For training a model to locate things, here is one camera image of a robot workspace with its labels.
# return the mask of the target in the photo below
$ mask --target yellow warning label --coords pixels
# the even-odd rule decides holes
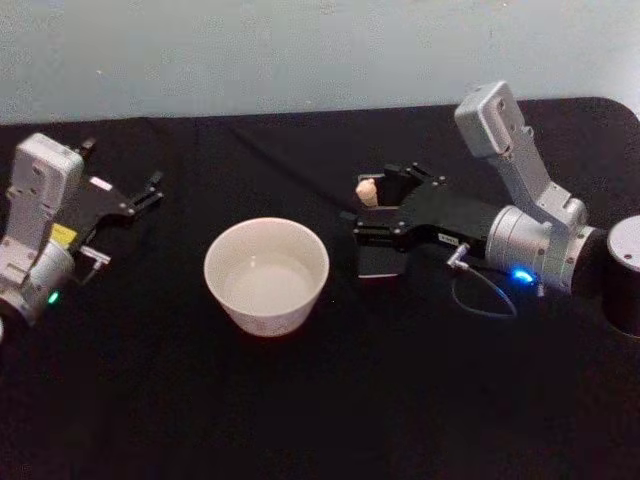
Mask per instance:
[[[76,238],[77,232],[67,228],[59,223],[54,223],[51,229],[51,239],[55,240],[60,246],[67,248]]]

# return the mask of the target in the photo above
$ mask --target green led light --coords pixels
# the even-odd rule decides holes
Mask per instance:
[[[53,305],[59,299],[60,299],[60,292],[53,292],[51,295],[49,295],[49,300],[48,300],[49,305]]]

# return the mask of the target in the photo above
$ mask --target bowl rim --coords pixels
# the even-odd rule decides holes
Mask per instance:
[[[231,305],[229,302],[227,302],[227,301],[225,301],[223,299],[222,292],[219,292],[219,291],[217,291],[216,288],[214,288],[213,281],[211,280],[211,278],[209,276],[207,265],[210,262],[210,258],[213,255],[213,252],[215,251],[216,247],[218,246],[217,244],[224,237],[230,235],[235,230],[237,230],[239,228],[242,228],[242,227],[244,227],[244,226],[246,226],[248,224],[252,224],[252,223],[271,223],[271,224],[276,223],[276,224],[281,224],[281,225],[287,224],[287,225],[294,226],[296,228],[299,228],[301,230],[306,231],[309,234],[309,236],[315,241],[315,243],[319,247],[319,250],[320,250],[320,253],[321,253],[322,259],[323,259],[323,262],[322,262],[323,272],[322,272],[321,281],[319,282],[318,286],[315,288],[313,293],[311,295],[309,295],[303,302],[301,302],[300,304],[298,304],[298,305],[296,305],[296,306],[294,306],[294,307],[292,307],[292,308],[290,308],[290,309],[288,309],[286,311],[272,313],[272,314],[268,314],[267,315],[267,314],[260,314],[260,313],[247,312],[247,311],[241,310],[241,309]],[[220,235],[218,235],[218,237],[209,246],[209,249],[207,250],[207,254],[204,257],[204,264],[203,264],[204,280],[205,280],[205,283],[207,284],[207,288],[212,293],[214,298],[218,302],[220,302],[220,304],[223,307],[233,311],[234,313],[239,313],[240,315],[245,315],[245,316],[254,317],[254,318],[262,318],[262,319],[289,315],[289,314],[292,314],[295,311],[305,307],[306,305],[309,305],[310,303],[314,302],[315,299],[320,295],[320,292],[324,288],[325,284],[327,283],[327,279],[329,277],[329,268],[330,268],[329,254],[327,253],[327,248],[326,248],[324,242],[320,239],[320,237],[313,230],[311,230],[309,227],[306,227],[305,225],[302,225],[301,223],[294,222],[293,220],[289,220],[289,219],[286,219],[286,218],[279,218],[279,217],[251,218],[249,220],[245,220],[243,222],[236,223],[235,225],[232,225],[231,227],[226,229],[224,232],[222,232]]]

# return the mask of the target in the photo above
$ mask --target black tablecloth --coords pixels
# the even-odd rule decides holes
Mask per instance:
[[[552,177],[609,228],[640,205],[640,128],[604,99],[523,102]],[[597,302],[508,287],[521,314],[467,315],[446,252],[363,285],[354,178],[421,162],[461,192],[509,203],[471,158],[453,107],[0,128],[79,144],[88,171],[135,192],[165,172],[161,208],[96,247],[114,261],[62,301],[6,362],[0,478],[633,478],[640,467],[638,343]],[[239,331],[209,294],[212,240],[280,216],[323,239],[332,268],[294,334]]]

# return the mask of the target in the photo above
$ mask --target small beige object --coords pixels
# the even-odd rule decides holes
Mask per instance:
[[[204,260],[213,296],[240,328],[260,337],[302,325],[328,275],[329,255],[318,236],[282,218],[234,225],[211,244]]]
[[[373,178],[362,180],[356,187],[356,194],[362,203],[367,207],[378,206],[378,189]]]

